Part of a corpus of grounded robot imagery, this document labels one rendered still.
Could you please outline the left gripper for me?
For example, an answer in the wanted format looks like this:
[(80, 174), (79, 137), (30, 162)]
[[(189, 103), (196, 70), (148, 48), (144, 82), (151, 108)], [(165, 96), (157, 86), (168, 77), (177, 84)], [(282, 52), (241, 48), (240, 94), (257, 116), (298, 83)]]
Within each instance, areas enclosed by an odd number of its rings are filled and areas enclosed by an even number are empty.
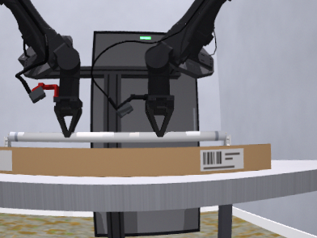
[[(127, 100), (125, 100), (122, 104), (118, 106), (118, 109), (131, 100), (145, 100), (146, 115), (149, 119), (152, 129), (157, 134), (157, 137), (163, 137), (168, 122), (170, 121), (171, 115), (174, 111), (174, 96), (170, 96), (170, 82), (168, 77), (165, 77), (164, 80), (162, 76), (158, 76), (158, 79), (155, 79), (155, 77), (151, 77), (148, 78), (148, 81), (148, 94), (139, 96), (131, 94), (131, 96)], [(154, 116), (165, 116), (160, 131)]]

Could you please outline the white tube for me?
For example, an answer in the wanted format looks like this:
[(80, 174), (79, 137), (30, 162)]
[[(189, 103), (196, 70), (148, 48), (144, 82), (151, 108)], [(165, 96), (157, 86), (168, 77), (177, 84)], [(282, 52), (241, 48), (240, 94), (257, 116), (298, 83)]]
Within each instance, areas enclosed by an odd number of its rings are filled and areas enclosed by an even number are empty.
[(165, 132), (94, 132), (75, 133), (65, 138), (63, 132), (9, 132), (10, 142), (202, 142), (225, 141), (225, 131)]

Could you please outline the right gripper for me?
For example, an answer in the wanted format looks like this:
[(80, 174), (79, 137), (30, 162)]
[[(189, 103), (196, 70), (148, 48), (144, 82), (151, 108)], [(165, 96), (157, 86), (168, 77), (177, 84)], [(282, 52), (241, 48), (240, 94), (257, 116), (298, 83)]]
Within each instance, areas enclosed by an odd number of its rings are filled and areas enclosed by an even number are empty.
[[(53, 102), (56, 102), (56, 106), (54, 106), (54, 112), (57, 116), (65, 138), (69, 138), (71, 133), (74, 132), (76, 125), (78, 124), (78, 121), (82, 115), (82, 101), (79, 99), (78, 79), (73, 79), (73, 81), (70, 81), (70, 78), (66, 78), (66, 80), (60, 79), (59, 86), (56, 84), (45, 85), (44, 83), (38, 83), (38, 86), (34, 87), (32, 91), (36, 90), (40, 86), (42, 86), (44, 90), (54, 90)], [(72, 116), (69, 129), (67, 129), (64, 119), (66, 116)]]

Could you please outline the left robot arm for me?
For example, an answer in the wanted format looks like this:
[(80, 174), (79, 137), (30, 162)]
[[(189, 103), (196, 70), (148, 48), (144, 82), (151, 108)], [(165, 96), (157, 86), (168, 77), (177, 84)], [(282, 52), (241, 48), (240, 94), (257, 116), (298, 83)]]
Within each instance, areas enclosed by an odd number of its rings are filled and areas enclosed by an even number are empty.
[(179, 32), (185, 26), (182, 32), (168, 37), (160, 44), (158, 43), (157, 47), (153, 46), (146, 51), (145, 61), (148, 78), (158, 79), (158, 76), (162, 76), (163, 79), (170, 78), (168, 57), (170, 58), (169, 62), (177, 68), (181, 63), (184, 64), (183, 61), (186, 62), (187, 59), (190, 59), (212, 69), (213, 58), (200, 51), (213, 39), (212, 33), (215, 29), (216, 14), (224, 2), (226, 0), (195, 0), (184, 16), (168, 30), (163, 38)]

